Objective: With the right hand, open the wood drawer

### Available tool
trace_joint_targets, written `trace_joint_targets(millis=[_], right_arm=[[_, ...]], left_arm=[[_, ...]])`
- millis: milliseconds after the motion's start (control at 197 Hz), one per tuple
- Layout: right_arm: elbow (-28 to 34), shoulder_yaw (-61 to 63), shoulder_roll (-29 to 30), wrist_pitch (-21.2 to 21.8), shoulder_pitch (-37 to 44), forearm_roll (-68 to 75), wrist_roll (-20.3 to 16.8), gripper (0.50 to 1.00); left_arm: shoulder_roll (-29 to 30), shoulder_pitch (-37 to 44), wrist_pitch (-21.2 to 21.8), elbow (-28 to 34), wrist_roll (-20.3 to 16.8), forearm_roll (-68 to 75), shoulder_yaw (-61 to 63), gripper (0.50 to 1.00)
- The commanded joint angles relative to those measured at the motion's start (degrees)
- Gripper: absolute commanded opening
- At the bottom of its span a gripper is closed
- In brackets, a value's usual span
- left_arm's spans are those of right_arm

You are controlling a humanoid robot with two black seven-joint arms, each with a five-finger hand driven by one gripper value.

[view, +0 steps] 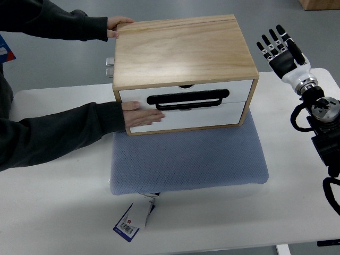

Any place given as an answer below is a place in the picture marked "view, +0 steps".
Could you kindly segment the dark sleeve near forearm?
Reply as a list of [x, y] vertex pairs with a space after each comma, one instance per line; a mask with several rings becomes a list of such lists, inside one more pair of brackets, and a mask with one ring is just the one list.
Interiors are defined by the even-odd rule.
[[50, 162], [125, 128], [118, 102], [83, 106], [19, 122], [1, 119], [1, 170]]

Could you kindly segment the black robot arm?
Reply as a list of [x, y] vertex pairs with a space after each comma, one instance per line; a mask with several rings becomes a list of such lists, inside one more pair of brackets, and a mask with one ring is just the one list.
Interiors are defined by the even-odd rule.
[[[326, 97], [322, 88], [313, 83], [305, 86], [300, 96], [301, 103], [292, 112], [290, 122], [299, 132], [314, 132], [312, 143], [328, 167], [329, 176], [322, 182], [324, 194], [330, 206], [339, 214], [339, 203], [331, 187], [332, 184], [339, 185], [339, 100]], [[303, 109], [309, 113], [309, 127], [300, 127], [296, 122]]]

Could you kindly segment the person's hand on drawer front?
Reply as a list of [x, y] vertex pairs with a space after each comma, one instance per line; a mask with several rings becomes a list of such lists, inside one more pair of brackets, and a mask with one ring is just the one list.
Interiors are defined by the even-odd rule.
[[140, 104], [137, 101], [128, 101], [121, 104], [125, 127], [133, 128], [137, 126], [152, 125], [154, 122], [160, 122], [165, 115], [157, 109], [139, 109]]

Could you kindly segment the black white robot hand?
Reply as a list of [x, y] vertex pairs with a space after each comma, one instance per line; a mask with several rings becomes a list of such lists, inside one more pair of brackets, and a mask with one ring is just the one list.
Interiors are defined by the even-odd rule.
[[272, 40], [262, 35], [257, 47], [281, 81], [290, 84], [298, 95], [316, 87], [318, 80], [311, 73], [309, 60], [286, 30], [278, 24], [275, 30], [269, 29], [269, 34]]

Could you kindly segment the dark sleeve far forearm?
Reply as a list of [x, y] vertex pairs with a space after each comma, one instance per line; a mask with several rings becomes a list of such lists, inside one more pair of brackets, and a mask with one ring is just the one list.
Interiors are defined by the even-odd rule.
[[63, 40], [107, 41], [107, 17], [67, 12], [51, 1], [1, 1], [1, 31]]

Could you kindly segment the person's hand behind cabinet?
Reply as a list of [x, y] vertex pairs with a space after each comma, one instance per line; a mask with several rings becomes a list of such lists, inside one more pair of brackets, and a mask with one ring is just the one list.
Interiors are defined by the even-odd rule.
[[107, 19], [107, 38], [116, 39], [118, 38], [117, 26], [119, 24], [128, 24], [135, 22], [131, 18], [124, 16], [114, 16]]

